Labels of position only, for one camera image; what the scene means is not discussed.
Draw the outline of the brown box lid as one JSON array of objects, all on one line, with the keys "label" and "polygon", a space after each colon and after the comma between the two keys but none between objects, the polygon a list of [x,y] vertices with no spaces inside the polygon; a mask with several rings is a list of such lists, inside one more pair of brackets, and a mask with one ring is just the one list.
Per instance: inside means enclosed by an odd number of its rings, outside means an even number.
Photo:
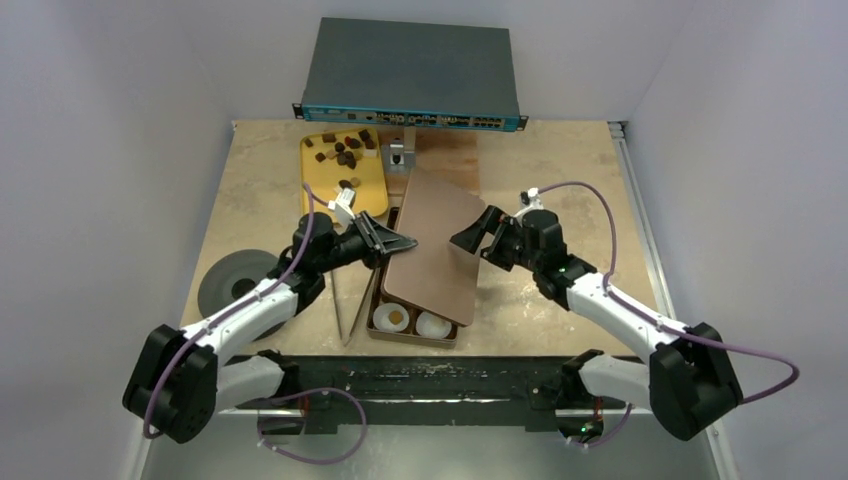
[{"label": "brown box lid", "polygon": [[418,245],[392,256],[382,280],[382,293],[460,327],[471,325],[479,259],[450,239],[471,226],[484,209],[478,196],[436,174],[414,169],[395,231],[414,238]]}]

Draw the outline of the round tan chocolate piece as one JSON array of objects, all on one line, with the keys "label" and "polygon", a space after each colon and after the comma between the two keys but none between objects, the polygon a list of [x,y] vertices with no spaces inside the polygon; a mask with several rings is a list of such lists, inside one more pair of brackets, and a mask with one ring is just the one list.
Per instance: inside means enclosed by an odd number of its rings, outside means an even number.
[{"label": "round tan chocolate piece", "polygon": [[404,322],[404,315],[400,311],[392,311],[387,316],[388,320],[393,325],[400,325]]}]

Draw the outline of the metal tongs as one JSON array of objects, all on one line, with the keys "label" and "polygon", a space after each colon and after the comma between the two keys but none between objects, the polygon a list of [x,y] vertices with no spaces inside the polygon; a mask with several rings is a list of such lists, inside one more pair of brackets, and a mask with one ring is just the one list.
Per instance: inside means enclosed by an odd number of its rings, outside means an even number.
[{"label": "metal tongs", "polygon": [[337,333],[344,348],[365,316],[375,278],[375,271],[362,266],[342,267],[329,274]]}]

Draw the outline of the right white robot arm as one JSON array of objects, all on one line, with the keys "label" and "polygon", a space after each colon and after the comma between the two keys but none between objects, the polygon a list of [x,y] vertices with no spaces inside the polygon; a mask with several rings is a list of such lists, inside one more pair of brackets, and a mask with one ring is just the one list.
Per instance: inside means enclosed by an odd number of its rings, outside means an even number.
[{"label": "right white robot arm", "polygon": [[589,350],[563,366],[561,392],[576,407],[601,397],[651,411],[673,437],[690,440],[743,402],[718,331],[688,327],[630,298],[570,253],[558,216],[535,209],[520,217],[489,206],[451,244],[509,271],[532,274],[542,294],[613,335],[637,357]]}]

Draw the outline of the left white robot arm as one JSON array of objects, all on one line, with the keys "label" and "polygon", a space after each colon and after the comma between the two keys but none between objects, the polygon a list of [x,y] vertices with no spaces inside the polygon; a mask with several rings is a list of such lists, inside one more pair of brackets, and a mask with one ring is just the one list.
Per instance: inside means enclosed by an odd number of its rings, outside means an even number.
[{"label": "left white robot arm", "polygon": [[303,216],[293,257],[281,255],[256,287],[199,322],[183,329],[161,325],[148,335],[124,408],[142,419],[145,438],[186,443],[221,410],[260,399],[275,409],[289,407],[298,395],[293,364],[269,350],[239,362],[233,357],[307,309],[323,292],[326,273],[355,262],[376,269],[417,244],[367,213],[343,232],[326,214]]}]

